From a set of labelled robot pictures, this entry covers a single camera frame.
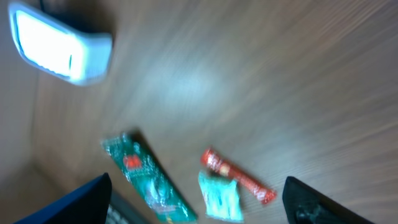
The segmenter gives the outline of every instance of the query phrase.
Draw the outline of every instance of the red spot on green package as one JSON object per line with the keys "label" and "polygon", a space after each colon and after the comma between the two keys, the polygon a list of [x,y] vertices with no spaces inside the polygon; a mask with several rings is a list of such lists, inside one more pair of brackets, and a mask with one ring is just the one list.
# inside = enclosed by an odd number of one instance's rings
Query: red spot on green package
{"label": "red spot on green package", "polygon": [[143,142],[122,134],[103,141],[102,146],[160,221],[189,222],[197,219]]}

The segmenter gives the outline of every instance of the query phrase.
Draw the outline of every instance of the wood grain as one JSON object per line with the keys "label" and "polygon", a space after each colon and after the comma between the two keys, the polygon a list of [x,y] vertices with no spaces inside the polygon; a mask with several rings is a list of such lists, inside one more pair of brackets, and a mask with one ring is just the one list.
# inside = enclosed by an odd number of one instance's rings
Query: wood grain
{"label": "wood grain", "polygon": [[[157,223],[99,145],[139,128],[199,223],[217,223],[197,182],[210,144],[280,193],[293,175],[396,222],[395,2],[89,2],[107,13],[85,22],[115,36],[107,79],[78,87],[41,74],[35,105],[35,158],[65,189],[109,172]],[[242,201],[246,223],[287,222],[280,197],[262,207],[243,190]]]}

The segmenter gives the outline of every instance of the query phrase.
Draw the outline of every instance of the red tube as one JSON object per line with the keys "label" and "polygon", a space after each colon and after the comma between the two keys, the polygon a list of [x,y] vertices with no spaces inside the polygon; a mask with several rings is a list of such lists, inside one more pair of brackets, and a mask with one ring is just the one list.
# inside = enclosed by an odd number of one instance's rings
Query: red tube
{"label": "red tube", "polygon": [[256,179],[245,174],[232,162],[221,158],[211,147],[203,153],[201,163],[216,173],[237,180],[252,193],[263,205],[276,198],[276,191],[268,189]]}

